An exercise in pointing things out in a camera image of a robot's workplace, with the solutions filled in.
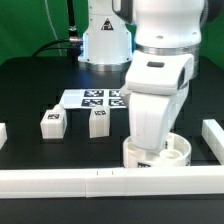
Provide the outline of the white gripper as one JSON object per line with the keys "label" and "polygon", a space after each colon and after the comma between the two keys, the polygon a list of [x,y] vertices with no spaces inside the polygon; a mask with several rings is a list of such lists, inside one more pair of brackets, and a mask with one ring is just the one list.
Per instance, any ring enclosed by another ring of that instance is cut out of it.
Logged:
{"label": "white gripper", "polygon": [[159,56],[134,51],[120,95],[129,109],[131,142],[160,152],[189,90],[192,54]]}

